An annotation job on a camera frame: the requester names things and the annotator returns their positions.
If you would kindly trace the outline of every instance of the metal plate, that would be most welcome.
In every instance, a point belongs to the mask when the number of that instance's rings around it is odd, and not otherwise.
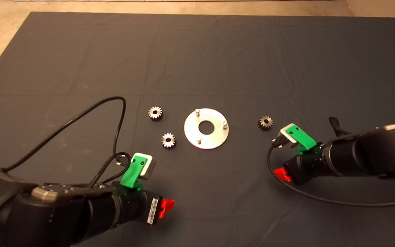
[[[203,134],[199,131],[199,124],[204,121],[210,121],[214,125],[213,133]],[[229,125],[220,112],[201,108],[193,111],[185,119],[184,132],[191,144],[200,149],[210,150],[225,142],[229,133]]]

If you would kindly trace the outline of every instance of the dark gray cloth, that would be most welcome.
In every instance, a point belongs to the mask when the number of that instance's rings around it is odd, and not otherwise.
[[[324,142],[334,136],[329,116],[351,132],[395,122],[395,19],[31,13],[0,57],[0,167],[113,95],[128,104],[119,151],[153,155],[144,188],[176,206],[155,227],[127,223],[80,247],[395,246],[395,208],[303,198],[265,164],[270,140],[291,122]],[[161,122],[147,115],[155,105]],[[224,114],[222,146],[200,150],[185,138],[195,108]],[[12,173],[89,181],[111,154],[119,111],[118,102],[93,111]],[[275,121],[269,132],[257,128],[263,115]],[[160,144],[166,132],[177,136],[173,150]],[[273,164],[293,155],[275,150]],[[376,178],[318,178],[303,189],[395,199],[395,181]]]

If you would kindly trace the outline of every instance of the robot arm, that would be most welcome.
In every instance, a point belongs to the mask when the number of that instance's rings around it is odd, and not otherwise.
[[[144,159],[136,154],[133,160],[138,158]],[[153,161],[131,164],[130,174],[140,171],[133,181],[127,175],[111,186],[92,188],[86,184],[38,186],[0,171],[0,246],[68,247],[128,221],[155,225],[174,201],[143,190],[136,181],[148,178],[153,166]]]
[[[285,162],[279,174],[296,185],[319,176],[395,179],[395,125],[316,143]]]

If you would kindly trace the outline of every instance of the center hole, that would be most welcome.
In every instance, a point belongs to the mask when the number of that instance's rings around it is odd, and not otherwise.
[[[202,121],[202,122],[199,124],[199,131],[200,131],[202,134],[211,134],[211,133],[213,133],[213,131],[214,131],[214,125],[213,125],[213,123],[210,122],[210,121]]]

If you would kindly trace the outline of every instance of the metal gear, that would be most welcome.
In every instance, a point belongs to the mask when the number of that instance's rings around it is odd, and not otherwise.
[[[149,117],[153,121],[158,121],[163,117],[163,110],[158,106],[154,106],[149,109]]]
[[[268,131],[271,129],[272,125],[274,124],[274,120],[272,120],[271,117],[269,116],[263,116],[260,118],[260,120],[257,122],[258,127],[262,131]]]
[[[172,133],[165,133],[163,137],[161,138],[161,144],[163,147],[166,149],[171,149],[175,146],[176,144],[176,137]]]

